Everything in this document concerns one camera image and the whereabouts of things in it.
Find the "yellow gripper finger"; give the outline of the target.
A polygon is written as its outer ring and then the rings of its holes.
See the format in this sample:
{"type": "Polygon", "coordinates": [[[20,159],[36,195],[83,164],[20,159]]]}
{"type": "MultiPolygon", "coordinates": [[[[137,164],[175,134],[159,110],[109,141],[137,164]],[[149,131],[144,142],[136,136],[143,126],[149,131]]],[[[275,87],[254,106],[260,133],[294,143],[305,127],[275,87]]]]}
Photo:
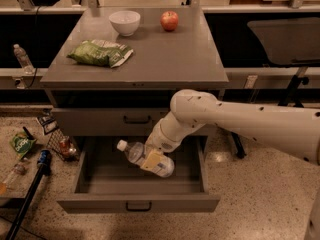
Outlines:
{"type": "Polygon", "coordinates": [[[160,170],[159,164],[163,158],[164,154],[162,152],[152,149],[140,168],[149,172],[158,172],[160,170]]]}

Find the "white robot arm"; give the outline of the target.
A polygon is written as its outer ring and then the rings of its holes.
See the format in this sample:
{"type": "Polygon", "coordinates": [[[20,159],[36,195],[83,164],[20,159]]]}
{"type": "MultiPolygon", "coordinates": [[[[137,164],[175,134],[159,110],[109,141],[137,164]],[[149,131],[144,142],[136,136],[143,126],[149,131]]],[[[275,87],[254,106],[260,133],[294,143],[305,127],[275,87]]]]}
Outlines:
{"type": "Polygon", "coordinates": [[[320,165],[320,117],[317,109],[222,102],[206,92],[181,90],[146,144],[171,153],[183,139],[205,125],[215,125],[320,165]]]}

